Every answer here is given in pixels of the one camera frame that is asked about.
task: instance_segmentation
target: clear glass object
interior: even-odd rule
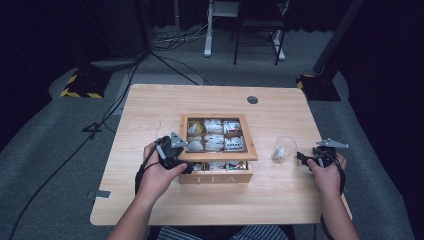
[[[297,151],[297,144],[289,136],[279,136],[275,141],[274,151],[271,159],[275,163],[284,163],[287,158],[294,155]]]

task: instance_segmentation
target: wrist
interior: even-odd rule
[[[333,193],[333,192],[331,192],[331,193],[326,193],[326,192],[322,192],[321,193],[321,196],[322,196],[322,200],[323,201],[332,201],[332,202],[334,202],[334,201],[342,201],[342,196],[340,195],[340,193],[339,192],[336,192],[336,193]]]
[[[157,199],[154,199],[150,196],[147,196],[146,194],[142,194],[141,192],[138,193],[135,196],[134,202],[139,205],[146,208],[153,208],[153,205],[155,205]]]

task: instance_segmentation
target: table hole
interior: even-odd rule
[[[250,104],[256,104],[256,103],[258,103],[258,98],[257,97],[255,97],[255,96],[249,96],[249,97],[247,97],[247,101],[250,103]]]

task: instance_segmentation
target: cable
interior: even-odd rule
[[[94,20],[93,20],[93,18],[90,16],[90,14],[88,13],[88,10],[87,10],[87,8],[84,6],[84,4],[81,2],[81,0],[78,0],[78,2],[79,2],[79,4],[81,5],[81,7],[82,7],[82,9],[84,10],[84,13],[87,15],[87,17],[88,17],[88,19],[90,20],[90,22],[91,22],[91,25],[94,27],[94,30],[96,30],[96,32],[97,32],[97,35],[100,37],[100,39],[103,41],[103,43],[112,51],[112,52],[114,52],[115,54],[118,54],[119,56],[121,56],[121,57],[131,57],[131,58],[133,58],[133,57],[140,57],[140,56],[142,56],[143,55],[143,52],[144,51],[142,51],[142,52],[140,52],[139,54],[137,54],[137,55],[125,55],[125,54],[123,54],[123,53],[121,53],[121,52],[119,52],[119,51],[116,51],[110,44],[109,44],[109,42],[108,41],[106,41],[106,39],[103,37],[103,35],[100,33],[100,30],[99,30],[99,28],[96,26],[96,24],[95,24],[95,22],[94,22]]]
[[[180,71],[178,71],[177,69],[175,69],[174,67],[172,67],[171,65],[169,65],[169,63],[165,62],[165,60],[163,60],[160,56],[156,55],[153,52],[150,52],[150,53],[153,56],[155,56],[157,59],[159,59],[159,61],[163,62],[166,66],[168,66],[169,68],[171,68],[172,70],[174,70],[176,73],[178,73],[179,75],[181,75],[185,79],[189,80],[190,82],[192,82],[195,85],[199,85],[197,82],[193,81],[191,78],[187,77],[186,75],[184,75],[183,73],[181,73]]]
[[[179,63],[179,64],[182,64],[182,65],[184,65],[184,66],[186,66],[188,69],[190,69],[190,70],[192,70],[193,72],[195,72],[200,78],[202,78],[203,79],[203,81],[205,81],[208,85],[211,85],[209,82],[208,82],[208,80],[206,80],[202,75],[200,75],[200,73],[199,72],[197,72],[195,69],[193,69],[193,68],[191,68],[190,66],[188,66],[187,64],[185,64],[185,63],[183,63],[183,62],[180,62],[180,61],[178,61],[178,60],[175,60],[175,59],[172,59],[172,58],[167,58],[167,57],[163,57],[163,56],[159,56],[159,55],[156,55],[155,57],[160,57],[160,58],[162,58],[162,59],[166,59],[166,60],[171,60],[171,61],[174,61],[174,62],[177,62],[177,63]]]
[[[345,182],[346,182],[346,174],[345,174],[345,172],[344,172],[344,170],[343,170],[343,168],[342,168],[342,166],[340,164],[340,161],[337,158],[333,158],[331,156],[331,154],[328,154],[327,151],[322,151],[322,152],[320,152],[320,154],[323,154],[323,155],[327,156],[329,159],[331,159],[331,161],[334,164],[336,164],[337,169],[338,169],[339,174],[340,174],[340,195],[342,195],[343,194],[344,185],[345,185]],[[320,222],[321,222],[322,230],[323,230],[325,236],[327,237],[327,239],[328,240],[334,240],[333,236],[328,231],[327,225],[325,224],[323,214],[321,214]]]
[[[314,224],[314,235],[312,235],[312,239],[316,240],[317,239],[317,225]]]
[[[173,37],[170,37],[169,34],[170,33],[173,33],[173,32],[176,32],[176,34],[174,34]],[[190,31],[190,33],[189,33],[188,30],[186,30],[184,35],[178,36],[178,34],[180,32],[181,32],[181,30],[180,31],[156,32],[156,33],[154,33],[154,35],[159,35],[159,37],[153,36],[152,43],[169,42],[169,41],[173,41],[173,40],[178,40],[178,39],[181,39],[181,38],[185,38],[187,35],[192,35],[192,34],[194,35],[195,32],[196,32],[196,30]]]
[[[144,175],[144,172],[151,166],[154,166],[160,162],[156,162],[156,163],[152,163],[149,166],[146,167],[147,162],[149,161],[150,157],[152,156],[153,152],[156,150],[157,146],[159,145],[159,142],[162,141],[161,138],[159,138],[158,140],[155,141],[155,145],[152,147],[152,149],[150,149],[149,154],[147,155],[147,157],[144,159],[143,161],[143,169],[142,169],[142,173],[141,175]]]
[[[99,28],[96,26],[93,18],[90,16],[90,14],[88,13],[87,8],[85,7],[85,5],[82,3],[81,0],[78,0],[79,4],[81,5],[82,9],[84,10],[84,13],[86,14],[87,18],[90,20],[91,25],[93,26],[94,30],[96,31],[97,35],[100,37],[100,39],[102,40],[102,42],[105,44],[105,46],[107,48],[109,48],[109,50],[111,50],[113,53],[117,54],[118,56],[124,57],[124,58],[134,58],[133,62],[130,63],[123,63],[123,64],[117,64],[117,65],[112,65],[112,66],[96,66],[93,65],[95,68],[101,70],[101,71],[111,71],[111,72],[115,72],[115,71],[120,71],[120,70],[124,70],[127,68],[131,68],[135,65],[137,65],[138,61],[140,60],[140,58],[144,58],[147,53],[149,52],[149,50],[143,50],[141,51],[139,54],[136,55],[126,55],[121,53],[120,51],[115,50],[108,41],[106,41],[106,39],[103,37],[103,35],[100,33]]]
[[[208,26],[208,24],[202,26],[199,30],[195,31],[195,33],[192,34],[191,36],[187,36],[188,33],[187,33],[187,30],[186,30],[186,32],[183,36],[178,36],[178,33],[180,33],[180,31],[179,31],[172,38],[165,38],[165,39],[153,41],[153,43],[156,43],[156,44],[169,42],[169,45],[168,45],[168,47],[160,47],[160,46],[156,45],[156,46],[153,46],[152,49],[154,49],[156,51],[174,50],[174,49],[177,49],[178,47],[180,47],[181,45],[183,45],[184,43],[191,43],[191,42],[198,40],[199,38],[204,38],[204,37],[206,37],[206,35],[199,36],[199,37],[196,37],[196,35],[203,32],[207,26]]]
[[[119,105],[122,103],[122,101],[124,100],[125,95],[127,94],[129,88],[131,87],[131,83],[132,83],[132,79],[135,73],[135,70],[138,68],[138,65],[135,67],[135,69],[133,70],[132,75],[130,76],[130,72],[131,72],[131,68],[128,70],[127,75],[128,75],[128,83],[127,86],[125,87],[124,91],[122,92],[122,94],[115,100],[115,102],[106,110],[105,114],[103,115],[103,122],[104,125],[107,129],[109,129],[111,132],[116,133],[114,130],[112,130],[111,128],[109,128],[109,126],[106,124],[107,119],[109,119],[109,117],[116,111],[116,109],[118,109]]]
[[[131,81],[132,78],[134,76],[135,70],[138,68],[138,66],[140,65],[140,63],[142,62],[142,60],[140,60],[136,67],[134,68],[132,74],[131,74],[131,78],[128,81],[128,85],[125,89],[125,91],[127,91],[129,89],[129,86],[131,85]],[[110,111],[110,113],[106,116],[103,115],[103,120],[100,124],[96,125],[95,129],[93,130],[92,133],[90,133],[90,135],[78,146],[78,148],[43,182],[43,184],[34,192],[34,194],[31,196],[31,198],[28,200],[28,202],[25,204],[24,208],[21,210],[18,218],[16,219],[12,231],[9,235],[9,240],[13,239],[13,236],[15,235],[16,229],[19,225],[19,222],[22,219],[22,216],[24,215],[25,211],[27,210],[27,208],[29,207],[29,205],[32,203],[32,201],[37,197],[38,193],[47,185],[47,183],[50,182],[50,180],[79,152],[79,150],[81,150],[81,148],[88,142],[88,140],[91,139],[91,137],[97,132],[97,130],[106,122],[106,120],[113,114],[113,112],[118,108],[119,104],[117,104],[115,106],[115,108],[113,108],[112,111]]]

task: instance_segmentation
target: handheld controller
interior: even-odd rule
[[[141,179],[143,178],[144,172],[150,167],[153,166],[153,163],[151,165],[146,166],[147,162],[149,161],[150,156],[153,154],[155,150],[159,153],[159,163],[165,168],[165,169],[172,169],[182,163],[187,164],[187,168],[182,172],[182,174],[190,174],[193,171],[193,163],[186,162],[182,160],[178,160],[178,156],[181,154],[181,152],[184,150],[184,146],[187,146],[187,142],[183,141],[176,133],[172,132],[171,137],[164,136],[162,138],[159,138],[155,141],[155,147],[150,150],[149,154],[147,155],[146,159],[144,159],[143,164],[140,166],[136,176],[135,176],[135,193],[137,194],[138,189],[140,187]]]
[[[302,165],[308,166],[308,159],[312,159],[317,165],[322,168],[330,166],[334,161],[337,161],[336,158],[336,148],[349,148],[349,145],[339,143],[330,138],[317,142],[318,147],[312,148],[312,153],[314,157],[308,157],[304,154],[297,152],[297,159],[300,160]]]

